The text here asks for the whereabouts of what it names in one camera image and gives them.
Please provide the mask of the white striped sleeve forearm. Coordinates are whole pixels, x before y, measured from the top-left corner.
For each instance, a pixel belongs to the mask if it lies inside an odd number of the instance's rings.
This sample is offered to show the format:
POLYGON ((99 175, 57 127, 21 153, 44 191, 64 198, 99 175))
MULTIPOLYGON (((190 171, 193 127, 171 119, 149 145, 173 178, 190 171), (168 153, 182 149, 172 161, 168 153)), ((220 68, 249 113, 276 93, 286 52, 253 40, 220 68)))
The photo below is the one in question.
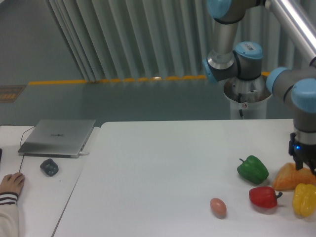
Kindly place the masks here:
POLYGON ((19 236, 18 195, 5 192, 0 194, 0 236, 19 236))

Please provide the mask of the person's bare hand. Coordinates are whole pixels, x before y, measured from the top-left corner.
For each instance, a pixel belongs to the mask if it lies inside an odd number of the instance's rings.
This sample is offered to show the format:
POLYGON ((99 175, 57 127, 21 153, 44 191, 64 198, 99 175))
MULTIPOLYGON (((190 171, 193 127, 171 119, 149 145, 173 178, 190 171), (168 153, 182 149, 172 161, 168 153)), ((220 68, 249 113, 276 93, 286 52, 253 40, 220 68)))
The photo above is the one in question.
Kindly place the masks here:
POLYGON ((0 193, 13 193, 20 196, 25 182, 25 175, 17 172, 5 175, 0 183, 0 193))

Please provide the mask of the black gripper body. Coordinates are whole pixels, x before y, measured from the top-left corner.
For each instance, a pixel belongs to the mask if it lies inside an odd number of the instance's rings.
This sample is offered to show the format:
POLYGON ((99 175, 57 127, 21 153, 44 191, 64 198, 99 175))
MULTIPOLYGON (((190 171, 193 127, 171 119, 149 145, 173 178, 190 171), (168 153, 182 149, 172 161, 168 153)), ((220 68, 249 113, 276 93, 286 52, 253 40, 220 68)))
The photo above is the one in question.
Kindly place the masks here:
POLYGON ((296 163, 315 163, 316 145, 307 145, 298 141, 298 136, 292 132, 288 146, 288 153, 296 163))

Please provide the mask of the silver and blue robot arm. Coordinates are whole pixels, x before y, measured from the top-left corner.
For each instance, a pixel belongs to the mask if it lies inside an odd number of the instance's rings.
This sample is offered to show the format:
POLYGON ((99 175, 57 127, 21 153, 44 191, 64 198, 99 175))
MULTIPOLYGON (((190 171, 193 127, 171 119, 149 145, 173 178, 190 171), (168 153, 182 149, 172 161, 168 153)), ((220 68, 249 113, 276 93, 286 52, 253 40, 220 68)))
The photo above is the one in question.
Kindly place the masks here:
POLYGON ((210 81, 238 78, 255 80, 261 73, 262 51, 250 42, 234 45, 239 21, 248 9, 264 6, 272 12, 292 42, 308 61, 302 70, 276 68, 268 75, 266 87, 294 113, 294 131, 288 152, 296 169, 307 165, 316 171, 316 29, 302 6, 295 0, 209 0, 207 9, 215 21, 215 40, 203 60, 210 81))

